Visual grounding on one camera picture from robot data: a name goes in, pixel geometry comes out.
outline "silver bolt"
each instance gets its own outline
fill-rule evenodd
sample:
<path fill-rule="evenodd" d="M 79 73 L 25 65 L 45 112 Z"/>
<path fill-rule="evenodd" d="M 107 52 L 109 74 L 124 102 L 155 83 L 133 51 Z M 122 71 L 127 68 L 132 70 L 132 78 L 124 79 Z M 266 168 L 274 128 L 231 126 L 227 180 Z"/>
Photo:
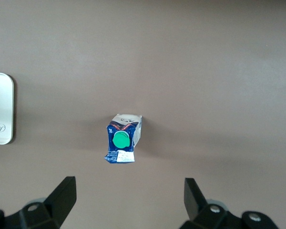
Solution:
<path fill-rule="evenodd" d="M 214 212 L 214 213 L 219 213 L 219 212 L 220 212 L 219 207 L 218 207 L 218 206 L 215 206 L 215 205 L 212 205 L 212 206 L 210 207 L 210 210 L 211 210 L 212 212 Z"/>
<path fill-rule="evenodd" d="M 261 218 L 258 216 L 258 214 L 255 214 L 255 213 L 250 213 L 249 214 L 249 218 L 252 219 L 255 222 L 261 221 Z"/>
<path fill-rule="evenodd" d="M 37 208 L 38 208 L 38 205 L 35 204 L 35 205 L 32 205 L 32 206 L 29 206 L 28 211 L 34 211 L 34 210 L 36 210 Z"/>

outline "white label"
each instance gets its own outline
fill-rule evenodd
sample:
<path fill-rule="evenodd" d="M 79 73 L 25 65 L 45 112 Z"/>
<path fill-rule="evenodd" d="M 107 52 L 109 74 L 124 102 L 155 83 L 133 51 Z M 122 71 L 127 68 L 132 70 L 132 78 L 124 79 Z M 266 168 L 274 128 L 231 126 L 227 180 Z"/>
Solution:
<path fill-rule="evenodd" d="M 116 162 L 134 162 L 133 152 L 118 150 L 118 157 L 116 158 Z"/>

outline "green circle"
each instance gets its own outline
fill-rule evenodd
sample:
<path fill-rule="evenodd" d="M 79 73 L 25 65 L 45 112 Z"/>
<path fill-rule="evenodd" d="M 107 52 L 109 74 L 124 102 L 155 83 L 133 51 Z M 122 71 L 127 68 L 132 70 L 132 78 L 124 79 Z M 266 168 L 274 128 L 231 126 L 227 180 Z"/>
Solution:
<path fill-rule="evenodd" d="M 116 132 L 113 136 L 112 141 L 113 141 L 113 144 L 120 149 L 130 146 L 129 135 L 125 131 Z"/>

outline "milk carton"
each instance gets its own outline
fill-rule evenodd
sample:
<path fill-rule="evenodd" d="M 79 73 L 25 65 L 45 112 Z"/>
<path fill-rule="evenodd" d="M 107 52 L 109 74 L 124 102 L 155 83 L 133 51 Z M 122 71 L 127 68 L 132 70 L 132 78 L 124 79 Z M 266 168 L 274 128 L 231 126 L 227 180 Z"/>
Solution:
<path fill-rule="evenodd" d="M 107 126 L 109 163 L 134 162 L 134 147 L 141 137 L 142 116 L 117 114 Z"/>

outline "white tray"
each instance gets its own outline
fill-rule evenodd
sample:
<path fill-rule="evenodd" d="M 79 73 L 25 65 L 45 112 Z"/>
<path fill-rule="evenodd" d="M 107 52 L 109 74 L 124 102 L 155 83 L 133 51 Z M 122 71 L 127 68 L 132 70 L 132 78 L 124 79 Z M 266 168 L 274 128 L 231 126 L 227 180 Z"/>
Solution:
<path fill-rule="evenodd" d="M 14 83 L 6 74 L 0 73 L 0 145 L 13 138 Z"/>

